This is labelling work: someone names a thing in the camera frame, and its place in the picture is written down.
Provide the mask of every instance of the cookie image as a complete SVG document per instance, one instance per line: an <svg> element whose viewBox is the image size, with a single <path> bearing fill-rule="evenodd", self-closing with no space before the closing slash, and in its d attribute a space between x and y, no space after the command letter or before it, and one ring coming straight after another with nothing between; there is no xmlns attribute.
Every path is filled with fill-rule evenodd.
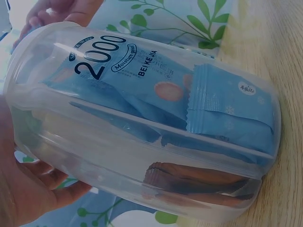
<svg viewBox="0 0 303 227"><path fill-rule="evenodd" d="M154 87L154 90L160 98L176 102L182 99L184 95L184 91L181 87L179 87L177 84L171 83L171 82L160 82L157 83Z"/></svg>
<svg viewBox="0 0 303 227"><path fill-rule="evenodd" d="M188 91L190 91L190 89L191 89L192 82L193 82L193 75L185 74L183 76L183 85Z"/></svg>
<svg viewBox="0 0 303 227"><path fill-rule="evenodd" d="M63 69L58 72L58 76L53 80L54 82L62 82L74 74L74 69Z"/></svg>

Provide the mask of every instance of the snack package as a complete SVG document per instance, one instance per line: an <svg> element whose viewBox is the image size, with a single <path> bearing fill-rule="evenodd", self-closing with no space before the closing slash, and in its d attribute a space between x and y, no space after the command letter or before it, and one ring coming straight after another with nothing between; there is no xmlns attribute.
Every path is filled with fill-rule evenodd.
<svg viewBox="0 0 303 227"><path fill-rule="evenodd" d="M125 68L124 61L122 59L112 66L111 71L104 71L100 80L114 86L120 92L127 92L163 110L163 115L168 112L186 121L188 105L186 78L192 74L189 69L160 55L157 51L148 52L143 49L137 50Z"/></svg>
<svg viewBox="0 0 303 227"><path fill-rule="evenodd" d="M244 78L210 64L195 67L187 130L272 155L271 96Z"/></svg>
<svg viewBox="0 0 303 227"><path fill-rule="evenodd" d="M254 196L236 193L248 184L248 178L173 163L153 163L146 171L144 182L160 189L157 198L176 204L178 201L172 195L184 195L191 200L224 206L236 206Z"/></svg>
<svg viewBox="0 0 303 227"><path fill-rule="evenodd" d="M142 115L134 109L117 90L102 81L89 79L74 73L73 69L67 64L62 64L59 69L49 78L42 81L48 87L62 93L85 100L90 103L105 106L111 109L121 111L133 116L142 117ZM136 137L147 141L154 142L160 135L148 126L142 126L133 121L115 117L113 115L103 113L93 108L71 102L71 105L88 112L94 116L100 117L112 125L132 134Z"/></svg>

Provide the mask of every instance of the brown biscuit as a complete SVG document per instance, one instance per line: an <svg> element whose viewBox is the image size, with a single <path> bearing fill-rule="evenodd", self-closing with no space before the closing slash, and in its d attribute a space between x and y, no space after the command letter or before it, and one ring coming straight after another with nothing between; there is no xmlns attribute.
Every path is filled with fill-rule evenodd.
<svg viewBox="0 0 303 227"><path fill-rule="evenodd" d="M247 182L238 181L231 184L211 184L190 178L180 178L163 169L152 168L146 171L144 183L158 187L167 192L179 194L193 193L231 193L242 188Z"/></svg>
<svg viewBox="0 0 303 227"><path fill-rule="evenodd" d="M151 169L159 169L173 176L177 176L178 178L191 179L208 184L224 185L248 180L246 177L229 174L218 170L182 166L173 163L156 162L153 163L148 170Z"/></svg>

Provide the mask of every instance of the logo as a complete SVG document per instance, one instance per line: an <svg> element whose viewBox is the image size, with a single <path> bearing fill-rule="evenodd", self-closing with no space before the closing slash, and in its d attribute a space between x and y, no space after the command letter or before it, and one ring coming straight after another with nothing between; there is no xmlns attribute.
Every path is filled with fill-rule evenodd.
<svg viewBox="0 0 303 227"><path fill-rule="evenodd" d="M242 93L248 96L253 96L256 94L256 88L254 86L247 85L245 82L239 82L238 87Z"/></svg>
<svg viewBox="0 0 303 227"><path fill-rule="evenodd" d="M119 61L117 64L112 66L113 72L118 72L125 68L131 61L134 59L137 53L137 46L135 44L128 44L127 45L127 52L123 59Z"/></svg>
<svg viewBox="0 0 303 227"><path fill-rule="evenodd" d="M69 60L70 60L70 61L76 60L76 52L77 52L77 50L78 50L84 43L86 43L87 41L92 40L92 39L94 39L94 38L95 38L95 37L90 36L90 37L87 37L87 38L85 38L85 39L82 39L80 42L78 42L78 43L73 47L74 51L72 51L72 52L70 53Z"/></svg>

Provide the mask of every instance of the plastic container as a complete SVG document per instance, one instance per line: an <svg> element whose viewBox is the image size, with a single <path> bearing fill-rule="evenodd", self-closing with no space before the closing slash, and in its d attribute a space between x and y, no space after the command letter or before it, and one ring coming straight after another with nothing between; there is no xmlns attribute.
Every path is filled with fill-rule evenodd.
<svg viewBox="0 0 303 227"><path fill-rule="evenodd" d="M277 156L281 116L269 82L138 37L70 22L39 28L14 51L4 93L21 151L119 197L177 215L208 222L236 218L254 202ZM262 105L257 111L250 103L256 97ZM247 111L227 105L220 112L227 98ZM264 116L272 123L267 147L251 136L267 127L260 123ZM228 124L209 127L221 118ZM234 119L253 125L234 129ZM212 134L200 132L199 124Z"/></svg>

